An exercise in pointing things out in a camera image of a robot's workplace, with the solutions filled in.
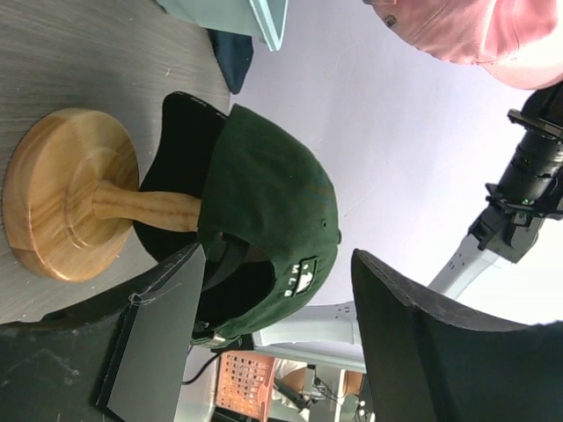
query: hat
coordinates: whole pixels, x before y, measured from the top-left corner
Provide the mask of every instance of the hat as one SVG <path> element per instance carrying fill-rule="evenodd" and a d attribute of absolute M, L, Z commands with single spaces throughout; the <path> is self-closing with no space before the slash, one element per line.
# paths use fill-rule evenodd
<path fill-rule="evenodd" d="M 366 0 L 399 37 L 501 82 L 537 90 L 563 79 L 563 0 Z"/>
<path fill-rule="evenodd" d="M 188 94 L 168 96 L 161 146 L 142 190 L 201 198 L 197 241 L 209 258 L 222 235 L 260 252 L 202 292 L 195 344 L 233 340 L 288 317 L 333 267 L 340 231 L 331 180 L 302 143 L 241 105 L 224 116 Z M 141 223 L 135 229 L 158 260 L 194 240 Z"/>

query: wooden stand base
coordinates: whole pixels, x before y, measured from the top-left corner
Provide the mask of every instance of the wooden stand base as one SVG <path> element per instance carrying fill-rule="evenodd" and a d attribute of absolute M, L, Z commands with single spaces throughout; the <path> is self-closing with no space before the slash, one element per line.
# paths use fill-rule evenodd
<path fill-rule="evenodd" d="M 119 121 L 82 109 L 50 114 L 19 144 L 7 171 L 3 213 L 10 246 L 38 275 L 84 281 L 110 266 L 132 219 L 196 230 L 198 200 L 137 193 L 138 186 L 135 150 Z"/>

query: wooden table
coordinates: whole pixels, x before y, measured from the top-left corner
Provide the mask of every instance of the wooden table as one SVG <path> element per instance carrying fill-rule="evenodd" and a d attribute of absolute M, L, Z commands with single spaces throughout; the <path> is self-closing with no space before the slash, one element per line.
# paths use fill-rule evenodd
<path fill-rule="evenodd" d="M 132 136 L 143 177 L 159 142 L 162 100 L 172 91 L 229 107 L 206 32 L 164 14 L 151 0 L 0 4 L 0 178 L 33 123 L 65 107 L 118 119 Z M 20 265 L 0 232 L 0 324 L 38 320 L 154 265 L 133 235 L 92 281 L 42 279 Z"/>

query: white wall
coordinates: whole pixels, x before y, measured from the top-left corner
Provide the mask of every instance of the white wall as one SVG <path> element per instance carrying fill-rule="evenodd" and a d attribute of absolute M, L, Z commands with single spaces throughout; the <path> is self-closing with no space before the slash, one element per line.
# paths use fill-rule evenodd
<path fill-rule="evenodd" d="M 312 304 L 352 299 L 354 247 L 428 284 L 508 164 L 523 130 L 506 114 L 529 95 L 407 46 L 361 0 L 290 2 L 281 51 L 257 43 L 233 101 L 307 144 L 336 186 L 343 244 Z M 538 265 L 562 230 L 549 224 L 516 275 L 477 282 L 462 300 L 523 322 L 561 317 L 558 251 Z"/>

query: robotic arm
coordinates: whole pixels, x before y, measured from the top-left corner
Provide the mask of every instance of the robotic arm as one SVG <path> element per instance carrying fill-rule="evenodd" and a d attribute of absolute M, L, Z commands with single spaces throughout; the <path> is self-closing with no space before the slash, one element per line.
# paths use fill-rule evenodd
<path fill-rule="evenodd" d="M 545 219 L 563 219 L 563 83 L 534 92 L 523 110 L 510 110 L 508 118 L 523 126 L 526 134 L 499 184 L 486 185 L 488 206 L 429 285 L 452 299 L 457 299 L 483 272 L 518 263 L 537 241 Z M 361 344 L 353 302 L 306 307 L 254 333 L 252 339 L 257 350 L 311 341 Z M 334 356 L 322 359 L 298 346 L 269 349 L 264 352 L 350 370 L 359 370 L 362 365 L 347 365 L 346 359 Z"/>

